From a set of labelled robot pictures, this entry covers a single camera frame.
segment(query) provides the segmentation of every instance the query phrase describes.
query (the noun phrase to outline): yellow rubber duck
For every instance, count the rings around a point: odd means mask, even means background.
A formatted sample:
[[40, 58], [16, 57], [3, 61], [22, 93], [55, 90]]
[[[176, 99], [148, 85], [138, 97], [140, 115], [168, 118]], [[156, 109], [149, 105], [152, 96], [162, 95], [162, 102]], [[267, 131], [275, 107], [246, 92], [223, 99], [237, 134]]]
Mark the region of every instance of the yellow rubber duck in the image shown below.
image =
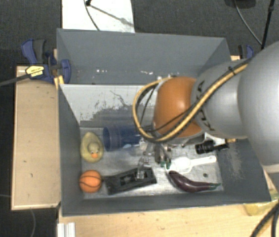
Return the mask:
[[93, 132], [87, 132], [81, 142], [80, 153], [87, 162], [97, 162], [103, 156], [103, 143]]

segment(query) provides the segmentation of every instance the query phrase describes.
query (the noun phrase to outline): orange object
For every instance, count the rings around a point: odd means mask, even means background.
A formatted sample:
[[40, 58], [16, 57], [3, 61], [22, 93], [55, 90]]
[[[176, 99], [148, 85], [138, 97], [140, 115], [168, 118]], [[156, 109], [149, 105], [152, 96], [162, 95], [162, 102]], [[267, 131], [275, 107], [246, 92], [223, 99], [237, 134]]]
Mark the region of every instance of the orange object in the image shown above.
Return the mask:
[[[191, 106], [191, 92], [195, 82], [195, 78], [175, 77], [166, 81], [160, 87], [157, 94], [153, 121], [155, 129], [163, 126]], [[165, 134], [181, 117], [176, 118], [165, 127], [159, 129], [158, 133]], [[178, 138], [190, 137], [200, 132], [201, 128], [193, 121]]]
[[101, 175], [96, 170], [87, 170], [80, 176], [79, 185], [84, 192], [97, 192], [102, 185]]

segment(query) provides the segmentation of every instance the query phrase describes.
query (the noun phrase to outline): toy eggplant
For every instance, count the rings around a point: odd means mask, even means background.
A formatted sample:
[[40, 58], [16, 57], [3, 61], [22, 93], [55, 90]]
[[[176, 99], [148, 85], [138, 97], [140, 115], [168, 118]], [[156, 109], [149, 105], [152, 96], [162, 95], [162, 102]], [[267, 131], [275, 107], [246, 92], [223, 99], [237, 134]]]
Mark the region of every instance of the toy eggplant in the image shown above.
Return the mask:
[[168, 175], [178, 188], [190, 193], [215, 190], [221, 185], [219, 183], [195, 182], [173, 170], [169, 171]]

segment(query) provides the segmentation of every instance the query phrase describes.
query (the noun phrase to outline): orange ball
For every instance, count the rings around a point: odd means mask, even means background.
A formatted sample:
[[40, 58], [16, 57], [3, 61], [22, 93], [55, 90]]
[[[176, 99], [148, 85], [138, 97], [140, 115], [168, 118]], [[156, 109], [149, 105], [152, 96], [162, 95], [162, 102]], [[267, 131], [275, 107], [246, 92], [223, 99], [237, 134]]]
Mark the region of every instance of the orange ball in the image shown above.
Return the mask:
[[84, 192], [97, 192], [102, 185], [101, 175], [96, 170], [87, 170], [80, 176], [79, 185]]

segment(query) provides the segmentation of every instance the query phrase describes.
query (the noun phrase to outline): wooden board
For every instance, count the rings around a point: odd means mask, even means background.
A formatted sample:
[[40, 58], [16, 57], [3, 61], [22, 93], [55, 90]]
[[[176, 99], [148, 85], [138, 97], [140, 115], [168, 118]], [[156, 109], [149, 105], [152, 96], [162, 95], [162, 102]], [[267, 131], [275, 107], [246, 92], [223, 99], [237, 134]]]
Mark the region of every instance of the wooden board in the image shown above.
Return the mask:
[[[17, 76], [25, 67], [17, 68]], [[12, 210], [56, 207], [60, 167], [54, 85], [29, 80], [15, 91]]]
[[[248, 237], [263, 216], [248, 216], [244, 206], [228, 205], [64, 218], [60, 215], [59, 222], [75, 222], [76, 237]], [[261, 236], [270, 237], [270, 233], [268, 227]]]

